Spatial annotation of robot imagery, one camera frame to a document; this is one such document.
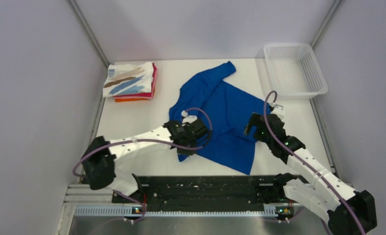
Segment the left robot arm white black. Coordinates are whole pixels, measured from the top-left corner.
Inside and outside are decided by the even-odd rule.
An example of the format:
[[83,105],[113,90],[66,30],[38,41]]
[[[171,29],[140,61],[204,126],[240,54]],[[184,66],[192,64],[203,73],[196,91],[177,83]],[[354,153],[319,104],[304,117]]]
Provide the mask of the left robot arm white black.
[[108,188],[124,194],[130,202],[142,197],[142,189],[129,162],[137,157],[159,151],[176,149],[180,155],[193,155],[203,148],[212,129],[198,118],[182,123],[170,120],[151,131],[116,140],[104,136],[92,140],[81,158],[87,183],[91,190]]

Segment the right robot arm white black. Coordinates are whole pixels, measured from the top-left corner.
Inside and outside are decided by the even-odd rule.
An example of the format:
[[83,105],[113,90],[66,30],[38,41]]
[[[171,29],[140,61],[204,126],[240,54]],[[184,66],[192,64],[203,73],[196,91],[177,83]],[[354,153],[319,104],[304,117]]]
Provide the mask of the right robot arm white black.
[[252,113],[244,130],[265,143],[274,157],[302,176],[290,173],[273,181],[273,197],[279,202],[295,201],[327,224],[334,235],[365,235],[377,227],[375,199],[367,190],[357,191],[324,167],[296,137],[287,135],[276,114]]

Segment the blue t shirt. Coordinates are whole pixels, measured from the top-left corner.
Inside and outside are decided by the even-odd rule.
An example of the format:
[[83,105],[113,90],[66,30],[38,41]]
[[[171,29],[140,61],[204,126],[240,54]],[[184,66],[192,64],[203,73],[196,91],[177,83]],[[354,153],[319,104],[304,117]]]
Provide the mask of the blue t shirt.
[[200,119],[205,116],[212,123],[209,143],[197,154],[244,174],[250,174],[255,155],[256,140],[243,134],[252,113],[263,113],[264,101],[224,81],[236,72],[230,61],[201,71],[181,88],[177,102],[169,109],[171,120],[181,119],[188,111]]

